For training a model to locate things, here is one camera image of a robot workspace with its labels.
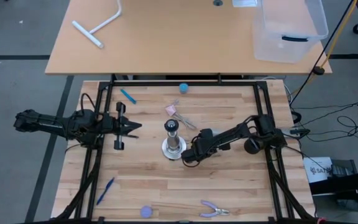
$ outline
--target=upper wooden table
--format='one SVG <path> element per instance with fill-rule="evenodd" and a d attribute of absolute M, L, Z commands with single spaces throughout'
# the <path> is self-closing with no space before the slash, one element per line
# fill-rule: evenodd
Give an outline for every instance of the upper wooden table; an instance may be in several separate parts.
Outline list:
<path fill-rule="evenodd" d="M 123 0 L 122 16 L 94 35 L 99 49 L 71 22 L 91 30 L 117 11 L 115 0 L 71 0 L 46 74 L 242 74 L 304 75 L 323 50 L 313 47 L 296 64 L 256 60 L 255 8 L 224 0 Z M 331 73 L 327 63 L 326 73 Z"/>
<path fill-rule="evenodd" d="M 88 93 L 96 101 L 98 84 L 84 82 L 81 92 Z M 125 115 L 143 126 L 131 133 L 139 139 L 123 139 L 123 151 L 113 149 L 116 138 L 113 134 L 106 135 L 96 199 L 111 178 L 115 177 L 115 181 L 104 200 L 95 206 L 94 220 L 99 216 L 107 220 L 141 220 L 140 208 L 144 205 L 150 205 L 154 210 L 148 221 L 267 221 L 267 217 L 275 216 L 265 154 L 248 154 L 243 148 L 244 140 L 233 142 L 231 150 L 219 151 L 195 168 L 185 167 L 182 161 L 169 161 L 161 150 L 162 141 L 167 136 L 163 124 L 169 119 L 164 108 L 175 99 L 179 100 L 178 112 L 194 122 L 198 129 L 225 131 L 248 116 L 257 114 L 252 87 L 191 86 L 185 95 L 181 95 L 175 86 L 124 88 L 137 100 L 137 104 L 128 101 L 120 88 L 113 88 L 110 111 L 114 111 L 115 103 L 121 101 L 127 106 Z M 268 90 L 277 126 L 293 126 L 283 82 L 268 81 Z M 84 103 L 85 108 L 91 109 L 89 101 Z M 178 133 L 188 142 L 198 131 L 186 130 L 180 124 Z M 295 140 L 287 141 L 291 147 L 299 149 Z M 69 142 L 69 146 L 74 144 L 78 143 Z M 66 154 L 53 217 L 63 211 L 78 191 L 85 152 L 83 148 L 74 147 Z M 302 156 L 284 148 L 283 161 L 291 191 L 313 214 L 313 199 Z M 88 197 L 89 194 L 85 196 L 83 216 Z M 199 213 L 211 211 L 201 204 L 201 199 L 228 209 L 231 215 L 200 218 Z M 280 202 L 285 215 L 282 195 Z"/>

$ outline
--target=black metal frame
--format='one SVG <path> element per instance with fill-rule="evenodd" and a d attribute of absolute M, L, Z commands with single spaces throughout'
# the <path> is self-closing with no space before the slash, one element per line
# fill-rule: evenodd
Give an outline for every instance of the black metal frame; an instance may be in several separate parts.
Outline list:
<path fill-rule="evenodd" d="M 255 95 L 255 103 L 257 106 L 258 115 L 262 115 L 263 107 L 261 102 L 261 95 L 260 90 L 262 90 L 264 95 L 264 100 L 266 104 L 266 110 L 267 114 L 273 118 L 273 111 L 272 111 L 272 105 L 270 104 L 270 97 L 269 97 L 269 90 L 266 81 L 254 81 L 254 82 L 223 82 L 221 79 L 221 76 L 218 75 L 218 79 L 216 82 L 187 82 L 189 86 L 250 86 L 254 90 Z M 109 111 L 110 102 L 111 102 L 111 95 L 112 95 L 112 88 L 114 86 L 177 86 L 178 82 L 137 82 L 137 81 L 130 81 L 130 82 L 115 82 L 115 76 L 112 75 L 110 82 L 101 82 L 99 83 L 98 87 L 98 95 L 96 97 L 96 104 L 95 104 L 95 111 L 100 111 L 101 109 L 101 102 L 104 91 L 107 91 L 106 93 L 106 102 L 104 105 L 104 112 L 107 113 Z M 100 136 L 101 142 L 104 142 L 104 135 Z M 94 166 L 92 168 L 92 171 L 89 173 L 90 163 L 91 163 L 91 155 L 92 150 L 96 150 L 96 158 L 94 162 Z M 271 169 L 271 166 L 269 166 L 269 161 L 271 161 L 271 153 L 270 150 L 265 150 L 266 156 L 267 156 L 267 167 L 268 170 Z M 78 193 L 75 195 L 74 199 L 71 201 L 70 205 L 65 209 L 65 211 L 59 215 L 56 219 L 53 220 L 55 223 L 60 222 L 67 222 L 69 220 L 69 217 L 74 210 L 75 206 L 75 214 L 74 219 L 80 222 L 83 221 L 89 221 L 92 219 L 93 214 L 93 207 L 95 203 L 95 196 L 96 196 L 96 189 L 98 184 L 98 177 L 99 177 L 99 171 L 100 171 L 100 163 L 101 163 L 101 157 L 103 152 L 103 145 L 97 149 L 91 149 L 87 148 L 86 155 L 85 155 L 85 161 L 83 166 L 83 172 L 81 176 L 81 185 Z M 276 150 L 276 156 L 277 156 L 277 162 L 278 162 L 278 168 L 280 177 L 283 179 L 285 186 L 288 186 L 287 184 L 287 178 L 285 175 L 285 169 L 283 165 L 283 159 L 281 155 L 281 150 Z M 272 196 L 273 196 L 273 204 L 275 207 L 275 213 L 277 216 L 277 219 L 283 218 L 281 206 L 280 206 L 280 199 L 278 196 L 278 190 L 277 190 L 277 183 L 272 177 L 272 175 L 269 175 L 270 179 L 270 185 L 272 189 Z M 83 197 L 85 192 L 87 191 L 89 185 L 91 185 L 90 195 L 89 195 L 89 202 L 88 202 L 88 209 L 86 211 L 86 217 L 81 218 L 81 211 L 83 208 Z M 294 213 L 292 209 L 291 203 L 288 201 L 287 198 L 285 198 L 285 203 L 287 205 L 287 211 L 289 218 L 294 218 Z M 114 223 L 122 223 L 122 224 L 131 224 L 135 222 L 114 222 Z M 172 222 L 150 222 L 150 223 L 172 223 Z M 213 222 L 213 223 L 232 223 L 232 222 Z M 255 224 L 264 224 L 269 222 L 247 222 L 247 223 L 255 223 Z"/>

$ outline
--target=clear plastic bin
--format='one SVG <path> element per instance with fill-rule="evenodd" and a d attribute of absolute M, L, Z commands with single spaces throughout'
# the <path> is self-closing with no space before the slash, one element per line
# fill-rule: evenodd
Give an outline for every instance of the clear plastic bin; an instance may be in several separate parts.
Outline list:
<path fill-rule="evenodd" d="M 256 59 L 286 63 L 328 36 L 321 0 L 258 0 L 252 32 Z"/>

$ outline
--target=purple-handled pliers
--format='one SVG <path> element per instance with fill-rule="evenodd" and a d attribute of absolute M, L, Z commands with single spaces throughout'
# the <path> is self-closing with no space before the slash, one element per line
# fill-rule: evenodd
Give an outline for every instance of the purple-handled pliers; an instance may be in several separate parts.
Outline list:
<path fill-rule="evenodd" d="M 215 212 L 213 213 L 200 213 L 200 216 L 201 217 L 204 217 L 204 218 L 209 218 L 209 217 L 215 217 L 216 215 L 229 215 L 230 212 L 225 210 L 225 209 L 220 209 L 218 208 L 216 205 L 214 205 L 213 203 L 211 202 L 207 202 L 207 201 L 204 201 L 204 200 L 201 200 L 201 203 L 203 205 L 206 205 L 206 206 L 209 206 L 211 207 L 213 210 L 215 210 Z"/>

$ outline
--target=wooden tabletop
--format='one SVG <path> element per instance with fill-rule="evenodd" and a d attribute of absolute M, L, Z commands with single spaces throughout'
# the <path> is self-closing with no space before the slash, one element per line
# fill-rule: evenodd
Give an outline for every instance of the wooden tabletop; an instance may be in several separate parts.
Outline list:
<path fill-rule="evenodd" d="M 96 101 L 98 83 L 84 82 L 81 92 L 88 93 Z M 265 155 L 263 152 L 246 153 L 244 140 L 231 143 L 231 150 L 219 151 L 195 168 L 185 167 L 182 161 L 169 161 L 161 150 L 167 137 L 163 124 L 169 119 L 164 108 L 175 99 L 179 100 L 178 112 L 194 122 L 198 129 L 225 131 L 257 114 L 252 87 L 191 86 L 185 95 L 175 86 L 132 86 L 125 90 L 137 104 L 133 105 L 119 88 L 114 88 L 110 111 L 121 101 L 127 106 L 125 115 L 129 120 L 143 126 L 131 133 L 139 139 L 124 138 L 123 151 L 113 149 L 114 135 L 106 136 L 96 199 L 109 180 L 115 177 L 115 181 L 104 200 L 95 206 L 93 219 L 104 216 L 107 220 L 141 220 L 140 209 L 144 205 L 151 206 L 154 211 L 149 221 L 267 221 L 267 217 L 275 216 Z M 283 82 L 268 81 L 268 90 L 277 126 L 293 126 Z M 85 101 L 85 108 L 91 108 L 89 101 Z M 198 131 L 186 130 L 180 124 L 178 133 L 189 142 Z M 288 143 L 299 149 L 296 141 L 288 139 Z M 78 143 L 70 141 L 68 146 L 74 144 Z M 67 152 L 52 217 L 59 215 L 78 191 L 85 151 L 74 147 Z M 313 199 L 301 155 L 283 149 L 283 161 L 291 191 L 313 214 Z M 199 213 L 212 211 L 200 200 L 213 202 L 229 210 L 231 215 L 201 218 Z M 286 214 L 282 195 L 281 204 Z"/>
<path fill-rule="evenodd" d="M 71 24 L 91 30 L 116 11 L 115 0 L 71 0 L 45 73 L 304 75 L 323 50 L 319 42 L 296 64 L 256 60 L 255 8 L 227 0 L 123 0 L 122 16 L 94 34 L 104 49 Z"/>

